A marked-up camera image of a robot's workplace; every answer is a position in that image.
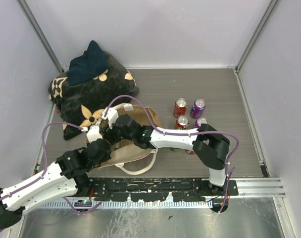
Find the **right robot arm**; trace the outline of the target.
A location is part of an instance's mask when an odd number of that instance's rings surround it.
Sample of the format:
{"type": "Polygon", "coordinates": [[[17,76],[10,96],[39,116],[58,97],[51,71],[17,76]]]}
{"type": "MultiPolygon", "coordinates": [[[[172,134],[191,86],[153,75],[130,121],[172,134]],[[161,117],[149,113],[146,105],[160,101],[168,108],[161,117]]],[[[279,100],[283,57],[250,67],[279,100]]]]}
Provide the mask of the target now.
{"type": "Polygon", "coordinates": [[[119,116],[111,125],[103,126],[102,136],[112,145],[123,139],[132,141],[141,149],[178,148],[194,151],[209,169],[209,189],[221,195],[226,189],[226,159],[230,141],[209,124],[189,130],[164,129],[141,125],[131,116],[119,116]]]}

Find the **canvas tote bag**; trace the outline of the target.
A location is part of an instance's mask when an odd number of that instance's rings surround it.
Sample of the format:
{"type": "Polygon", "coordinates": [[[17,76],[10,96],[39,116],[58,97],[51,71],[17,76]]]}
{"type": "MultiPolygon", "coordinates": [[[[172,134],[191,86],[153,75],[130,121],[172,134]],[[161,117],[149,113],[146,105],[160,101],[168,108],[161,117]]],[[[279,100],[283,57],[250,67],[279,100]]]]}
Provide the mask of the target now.
{"type": "MultiPolygon", "coordinates": [[[[151,122],[149,120],[151,119],[155,126],[162,126],[156,112],[151,107],[143,108],[141,106],[132,105],[130,103],[122,103],[116,105],[115,108],[117,109],[119,116],[128,114],[140,125],[150,125],[151,122]]],[[[87,127],[89,130],[92,125],[99,125],[100,133],[102,134],[102,128],[109,125],[107,120],[101,119],[101,115],[104,109],[99,109],[91,115],[88,114],[89,110],[86,109],[85,106],[82,106],[81,109],[84,113],[85,121],[81,123],[80,127],[87,127]]],[[[115,145],[111,146],[110,159],[106,162],[102,162],[100,165],[96,165],[96,167],[104,168],[109,166],[116,166],[129,175],[137,176],[147,172],[152,168],[156,160],[157,152],[157,149],[141,149],[138,146],[134,145],[132,141],[123,139],[120,142],[117,142],[115,145]],[[144,159],[149,155],[152,155],[152,159],[146,167],[137,171],[130,171],[125,169],[124,165],[126,163],[144,159]]]]}

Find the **purple soda can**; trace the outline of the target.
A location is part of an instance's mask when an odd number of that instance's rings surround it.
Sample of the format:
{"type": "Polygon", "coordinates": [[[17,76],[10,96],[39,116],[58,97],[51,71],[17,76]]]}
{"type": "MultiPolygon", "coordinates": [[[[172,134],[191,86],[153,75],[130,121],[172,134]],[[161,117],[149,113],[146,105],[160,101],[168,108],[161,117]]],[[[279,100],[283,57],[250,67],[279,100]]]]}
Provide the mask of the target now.
{"type": "Polygon", "coordinates": [[[196,99],[192,106],[190,116],[194,119],[200,118],[205,110],[205,107],[206,107],[206,103],[204,99],[196,99]]]}
{"type": "Polygon", "coordinates": [[[204,117],[196,119],[194,128],[200,128],[202,124],[208,124],[207,119],[204,117]]]}

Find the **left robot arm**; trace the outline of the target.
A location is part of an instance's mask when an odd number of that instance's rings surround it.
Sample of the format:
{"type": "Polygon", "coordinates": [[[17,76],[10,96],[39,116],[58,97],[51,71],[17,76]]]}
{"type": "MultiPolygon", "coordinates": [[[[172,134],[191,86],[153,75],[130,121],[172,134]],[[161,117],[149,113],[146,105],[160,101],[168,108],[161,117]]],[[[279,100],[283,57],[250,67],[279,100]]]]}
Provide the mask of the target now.
{"type": "Polygon", "coordinates": [[[0,230],[18,223],[34,209],[66,196],[87,196],[87,175],[96,165],[110,159],[111,148],[104,139],[65,152],[47,169],[8,188],[0,188],[0,230]]]}

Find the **red cola can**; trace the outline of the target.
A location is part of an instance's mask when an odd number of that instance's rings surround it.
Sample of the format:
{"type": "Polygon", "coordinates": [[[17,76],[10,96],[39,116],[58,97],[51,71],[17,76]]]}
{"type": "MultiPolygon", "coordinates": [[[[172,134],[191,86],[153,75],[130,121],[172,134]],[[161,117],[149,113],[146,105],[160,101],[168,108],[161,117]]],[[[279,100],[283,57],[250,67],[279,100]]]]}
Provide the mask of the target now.
{"type": "Polygon", "coordinates": [[[189,119],[185,115],[180,115],[176,119],[175,128],[176,129],[187,129],[189,126],[189,119]]]}
{"type": "Polygon", "coordinates": [[[187,102],[184,98],[179,98],[175,101],[173,115],[178,118],[184,116],[187,110],[187,102]]]}

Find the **silver top can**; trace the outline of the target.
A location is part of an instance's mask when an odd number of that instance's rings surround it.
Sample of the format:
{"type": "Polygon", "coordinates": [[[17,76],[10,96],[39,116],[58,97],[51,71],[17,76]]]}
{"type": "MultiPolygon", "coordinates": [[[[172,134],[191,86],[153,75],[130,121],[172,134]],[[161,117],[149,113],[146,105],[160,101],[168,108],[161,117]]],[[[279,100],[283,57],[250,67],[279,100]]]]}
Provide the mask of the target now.
{"type": "Polygon", "coordinates": [[[192,150],[186,150],[186,152],[187,152],[188,154],[190,154],[190,155],[194,155],[194,154],[195,154],[195,152],[192,151],[192,150]]]}

